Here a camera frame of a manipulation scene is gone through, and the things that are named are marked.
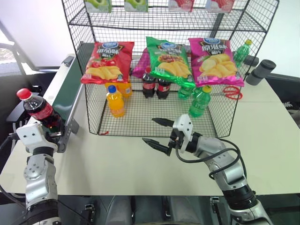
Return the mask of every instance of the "green chip bag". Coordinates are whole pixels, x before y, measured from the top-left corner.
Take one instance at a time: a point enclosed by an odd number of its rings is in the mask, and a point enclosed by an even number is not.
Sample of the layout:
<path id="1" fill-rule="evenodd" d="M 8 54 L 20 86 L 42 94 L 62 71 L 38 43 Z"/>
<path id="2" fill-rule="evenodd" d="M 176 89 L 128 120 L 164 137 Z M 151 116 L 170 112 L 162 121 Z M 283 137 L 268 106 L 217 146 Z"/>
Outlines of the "green chip bag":
<path id="1" fill-rule="evenodd" d="M 152 76 L 177 83 L 179 86 L 195 87 L 186 50 L 182 45 L 153 37 L 146 37 L 146 41 Z"/>

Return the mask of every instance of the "red scissors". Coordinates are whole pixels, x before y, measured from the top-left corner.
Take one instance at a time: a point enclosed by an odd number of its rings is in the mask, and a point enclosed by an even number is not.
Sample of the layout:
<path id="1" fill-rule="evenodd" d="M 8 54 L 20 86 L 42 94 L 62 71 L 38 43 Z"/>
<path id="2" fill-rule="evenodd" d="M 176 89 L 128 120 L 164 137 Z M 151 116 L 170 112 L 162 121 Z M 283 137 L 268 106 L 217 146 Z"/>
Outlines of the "red scissors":
<path id="1" fill-rule="evenodd" d="M 240 100 L 243 97 L 243 94 L 241 93 L 240 89 L 235 86 L 227 86 L 223 89 L 221 93 L 213 93 L 212 95 L 225 95 L 225 97 L 233 100 Z"/>

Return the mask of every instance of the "plastic bottle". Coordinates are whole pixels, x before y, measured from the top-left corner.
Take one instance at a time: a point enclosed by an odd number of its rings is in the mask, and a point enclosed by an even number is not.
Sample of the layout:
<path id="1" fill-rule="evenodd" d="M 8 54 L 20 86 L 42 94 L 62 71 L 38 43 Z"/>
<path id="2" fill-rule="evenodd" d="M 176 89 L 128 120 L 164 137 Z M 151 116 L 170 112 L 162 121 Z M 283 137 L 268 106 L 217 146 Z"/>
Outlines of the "plastic bottle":
<path id="1" fill-rule="evenodd" d="M 158 88 L 156 91 L 158 99 L 166 99 L 169 95 L 171 88 L 171 82 L 165 81 L 163 79 L 158 80 Z"/>
<path id="2" fill-rule="evenodd" d="M 17 92 L 17 96 L 24 102 L 26 112 L 40 121 L 42 125 L 53 132 L 63 132 L 63 121 L 61 116 L 41 96 L 33 95 L 27 88 Z"/>
<path id="3" fill-rule="evenodd" d="M 202 87 L 195 88 L 192 93 L 193 98 L 195 98 L 201 91 L 202 91 Z"/>
<path id="4" fill-rule="evenodd" d="M 194 88 L 180 87 L 178 97 L 184 100 L 188 99 L 192 95 L 193 89 Z"/>
<path id="5" fill-rule="evenodd" d="M 146 67 L 145 73 L 142 77 L 142 93 L 146 98 L 152 98 L 155 93 L 155 78 L 150 75 L 151 68 Z"/>
<path id="6" fill-rule="evenodd" d="M 239 47 L 236 53 L 234 54 L 233 60 L 235 61 L 237 68 L 241 66 L 243 61 L 246 59 L 247 55 L 249 55 L 251 44 L 252 41 L 248 39 L 247 41 L 245 41 L 245 44 Z"/>
<path id="7" fill-rule="evenodd" d="M 129 98 L 132 95 L 132 88 L 129 79 L 128 83 L 118 83 L 117 88 L 124 98 Z"/>
<path id="8" fill-rule="evenodd" d="M 124 102 L 122 94 L 119 92 L 114 85 L 108 86 L 108 93 L 106 95 L 108 106 L 111 110 L 111 114 L 114 117 L 122 117 L 125 114 Z"/>
<path id="9" fill-rule="evenodd" d="M 188 111 L 192 117 L 199 117 L 203 115 L 206 107 L 210 102 L 211 90 L 212 90 L 211 86 L 207 85 L 204 86 L 202 88 L 202 91 L 197 94 Z"/>

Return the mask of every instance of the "orange juice bottle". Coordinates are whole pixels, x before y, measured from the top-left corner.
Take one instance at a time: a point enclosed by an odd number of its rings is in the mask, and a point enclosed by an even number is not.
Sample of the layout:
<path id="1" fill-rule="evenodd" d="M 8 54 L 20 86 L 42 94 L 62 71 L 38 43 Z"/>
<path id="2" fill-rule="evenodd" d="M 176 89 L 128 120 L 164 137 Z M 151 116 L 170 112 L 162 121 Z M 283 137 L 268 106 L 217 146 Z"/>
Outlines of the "orange juice bottle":
<path id="1" fill-rule="evenodd" d="M 106 89 L 108 89 L 108 87 L 110 85 L 114 85 L 117 87 L 117 90 L 119 92 L 121 92 L 122 97 L 124 98 L 129 98 L 132 95 L 132 89 L 131 89 L 131 83 L 113 83 L 113 82 L 107 82 L 105 83 L 105 87 Z"/>
<path id="2" fill-rule="evenodd" d="M 131 83 L 118 83 L 118 90 L 124 98 L 129 98 L 132 95 Z"/>
<path id="3" fill-rule="evenodd" d="M 108 93 L 106 95 L 108 106 L 111 110 L 111 114 L 114 117 L 122 117 L 125 114 L 124 102 L 122 94 L 117 90 L 116 86 L 108 86 Z"/>

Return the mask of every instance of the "red bottle cap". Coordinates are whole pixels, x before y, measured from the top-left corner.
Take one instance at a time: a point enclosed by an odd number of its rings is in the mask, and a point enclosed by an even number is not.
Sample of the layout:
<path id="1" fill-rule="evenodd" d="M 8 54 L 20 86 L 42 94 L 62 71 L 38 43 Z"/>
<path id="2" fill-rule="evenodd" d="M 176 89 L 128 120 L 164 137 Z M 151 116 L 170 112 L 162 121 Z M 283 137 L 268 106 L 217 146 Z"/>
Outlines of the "red bottle cap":
<path id="1" fill-rule="evenodd" d="M 17 92 L 17 96 L 21 100 L 26 100 L 26 99 L 30 98 L 31 95 L 32 95 L 31 91 L 28 90 L 27 88 L 22 88 L 22 89 L 18 90 L 18 92 Z"/>
<path id="2" fill-rule="evenodd" d="M 146 67 L 146 73 L 150 73 L 151 72 L 151 67 Z"/>

